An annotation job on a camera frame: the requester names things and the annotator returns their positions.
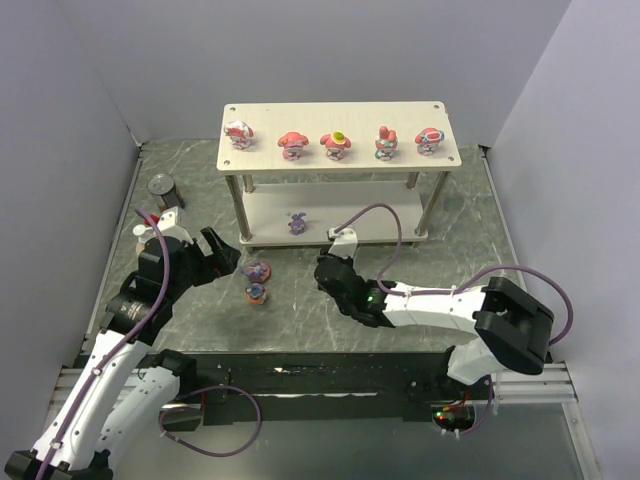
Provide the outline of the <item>purple spotted toy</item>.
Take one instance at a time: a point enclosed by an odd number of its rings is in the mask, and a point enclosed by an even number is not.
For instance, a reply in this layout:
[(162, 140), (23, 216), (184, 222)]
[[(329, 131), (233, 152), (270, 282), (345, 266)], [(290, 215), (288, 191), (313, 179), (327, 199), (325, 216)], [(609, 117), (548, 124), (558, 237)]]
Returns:
[(240, 271), (251, 283), (264, 283), (271, 276), (271, 267), (264, 261), (244, 264)]

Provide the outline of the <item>pink white toy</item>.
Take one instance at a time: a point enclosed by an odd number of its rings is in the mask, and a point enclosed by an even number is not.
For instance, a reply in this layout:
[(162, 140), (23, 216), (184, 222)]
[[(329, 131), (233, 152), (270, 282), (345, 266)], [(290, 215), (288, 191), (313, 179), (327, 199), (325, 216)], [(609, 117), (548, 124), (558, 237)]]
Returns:
[(253, 129), (240, 120), (225, 123), (223, 132), (230, 139), (232, 147), (237, 150), (249, 148), (254, 137)]

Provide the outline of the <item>pink toy yellow hat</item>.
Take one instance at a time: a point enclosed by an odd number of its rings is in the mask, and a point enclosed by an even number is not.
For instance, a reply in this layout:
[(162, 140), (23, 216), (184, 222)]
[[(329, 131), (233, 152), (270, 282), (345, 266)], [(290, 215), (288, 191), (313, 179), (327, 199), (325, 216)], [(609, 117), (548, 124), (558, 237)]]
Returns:
[(323, 135), (320, 144), (326, 148), (326, 156), (333, 160), (342, 160), (345, 151), (351, 147), (351, 140), (342, 132), (334, 131)]

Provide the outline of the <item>red bunny ear toy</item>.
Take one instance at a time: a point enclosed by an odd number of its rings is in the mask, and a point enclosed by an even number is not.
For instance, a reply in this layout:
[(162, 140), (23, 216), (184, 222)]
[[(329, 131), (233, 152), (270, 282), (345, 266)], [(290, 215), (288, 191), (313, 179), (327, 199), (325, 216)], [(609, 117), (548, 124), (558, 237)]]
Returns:
[(398, 138), (395, 130), (381, 126), (375, 140), (375, 157), (381, 161), (389, 161), (397, 148)]

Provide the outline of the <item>pink blue goggles toy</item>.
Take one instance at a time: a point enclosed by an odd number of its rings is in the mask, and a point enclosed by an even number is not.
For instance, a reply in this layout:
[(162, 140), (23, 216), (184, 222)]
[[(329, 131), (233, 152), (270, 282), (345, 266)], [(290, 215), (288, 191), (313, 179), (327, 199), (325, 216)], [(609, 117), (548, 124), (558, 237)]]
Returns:
[(442, 130), (427, 127), (419, 132), (414, 138), (416, 151), (423, 156), (431, 156), (435, 153), (439, 144), (444, 140), (445, 134)]

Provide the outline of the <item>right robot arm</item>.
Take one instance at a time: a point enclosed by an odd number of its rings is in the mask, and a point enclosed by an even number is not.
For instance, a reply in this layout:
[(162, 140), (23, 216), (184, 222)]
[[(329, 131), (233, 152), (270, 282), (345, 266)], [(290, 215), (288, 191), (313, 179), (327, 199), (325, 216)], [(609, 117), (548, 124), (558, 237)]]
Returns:
[(318, 260), (318, 288), (339, 311), (371, 328), (437, 327), (471, 334), (453, 347), (446, 376), (464, 385), (502, 370), (539, 375), (544, 370), (554, 314), (511, 280), (492, 277), (484, 286), (453, 293), (401, 282), (366, 280), (353, 261), (333, 255)]

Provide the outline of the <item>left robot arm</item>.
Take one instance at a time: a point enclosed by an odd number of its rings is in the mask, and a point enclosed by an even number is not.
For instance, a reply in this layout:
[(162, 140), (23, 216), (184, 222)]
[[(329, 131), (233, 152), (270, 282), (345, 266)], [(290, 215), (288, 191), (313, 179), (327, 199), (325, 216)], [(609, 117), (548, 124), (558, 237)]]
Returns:
[(241, 257), (211, 228), (204, 254), (185, 235), (152, 238), (138, 266), (108, 303), (89, 359), (63, 407), (29, 450), (15, 451), (12, 479), (110, 479), (125, 450), (161, 407), (196, 383), (196, 361), (163, 351), (133, 390), (121, 393), (173, 306), (190, 288), (232, 274)]

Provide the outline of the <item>white two-tier shelf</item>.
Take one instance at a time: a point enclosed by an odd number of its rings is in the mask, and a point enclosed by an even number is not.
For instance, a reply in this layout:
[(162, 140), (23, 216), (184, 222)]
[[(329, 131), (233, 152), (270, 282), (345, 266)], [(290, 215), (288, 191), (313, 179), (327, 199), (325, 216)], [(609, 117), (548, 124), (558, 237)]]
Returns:
[[(240, 120), (254, 131), (251, 146), (234, 149), (223, 132)], [(389, 161), (375, 157), (381, 126), (395, 130), (398, 145)], [(445, 138), (431, 156), (416, 151), (414, 138), (434, 127)], [(286, 160), (277, 141), (287, 132), (309, 139), (297, 160)], [(351, 140), (342, 160), (326, 156), (320, 138), (340, 131)], [(462, 165), (446, 106), (441, 101), (235, 103), (225, 106), (217, 169), (236, 213), (239, 240), (248, 248), (315, 246), (370, 204), (391, 206), (395, 217), (371, 211), (355, 223), (360, 242), (406, 242), (428, 237), (428, 222), (450, 171)], [(306, 213), (306, 231), (289, 233), (290, 216)]]

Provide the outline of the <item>beige pump lotion bottle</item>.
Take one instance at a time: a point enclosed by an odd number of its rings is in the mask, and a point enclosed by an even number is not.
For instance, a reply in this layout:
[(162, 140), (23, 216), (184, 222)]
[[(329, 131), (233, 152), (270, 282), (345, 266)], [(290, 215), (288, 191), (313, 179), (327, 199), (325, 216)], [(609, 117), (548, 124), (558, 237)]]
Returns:
[(137, 239), (135, 252), (139, 256), (144, 251), (146, 243), (155, 237), (155, 232), (151, 226), (138, 224), (133, 228), (132, 233)]

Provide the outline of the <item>orange base purple toy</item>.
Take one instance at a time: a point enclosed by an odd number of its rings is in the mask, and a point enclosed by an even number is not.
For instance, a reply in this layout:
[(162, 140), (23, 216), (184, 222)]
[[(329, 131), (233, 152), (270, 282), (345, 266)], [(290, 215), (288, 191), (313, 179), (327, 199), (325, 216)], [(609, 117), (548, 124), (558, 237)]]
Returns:
[(251, 283), (245, 287), (245, 297), (252, 305), (262, 305), (267, 299), (266, 288), (261, 283)]

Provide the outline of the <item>dark soda can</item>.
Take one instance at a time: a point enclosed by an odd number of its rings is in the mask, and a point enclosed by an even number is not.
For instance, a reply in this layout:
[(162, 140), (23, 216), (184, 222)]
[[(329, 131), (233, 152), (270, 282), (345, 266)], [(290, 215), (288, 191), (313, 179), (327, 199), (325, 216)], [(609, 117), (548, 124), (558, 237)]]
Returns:
[(185, 208), (185, 201), (169, 174), (154, 175), (147, 183), (147, 190), (161, 212), (174, 207)]

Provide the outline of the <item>black front base bar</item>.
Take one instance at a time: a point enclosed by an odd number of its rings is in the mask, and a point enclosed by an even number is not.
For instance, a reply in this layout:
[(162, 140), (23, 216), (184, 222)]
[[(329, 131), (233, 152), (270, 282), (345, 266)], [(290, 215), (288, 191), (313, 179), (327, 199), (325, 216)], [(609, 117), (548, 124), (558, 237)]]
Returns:
[(466, 386), (445, 373), (445, 353), (193, 354), (182, 387), (207, 426), (265, 421), (400, 418), (429, 422), (431, 408), (483, 402), (487, 381)]

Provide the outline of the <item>small electronics board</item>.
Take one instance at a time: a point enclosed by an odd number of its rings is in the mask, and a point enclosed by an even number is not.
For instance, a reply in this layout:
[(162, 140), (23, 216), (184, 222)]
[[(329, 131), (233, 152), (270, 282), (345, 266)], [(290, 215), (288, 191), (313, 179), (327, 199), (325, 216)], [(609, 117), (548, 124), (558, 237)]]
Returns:
[(473, 405), (436, 405), (431, 408), (435, 426), (446, 432), (455, 433), (469, 430), (475, 423), (476, 411)]

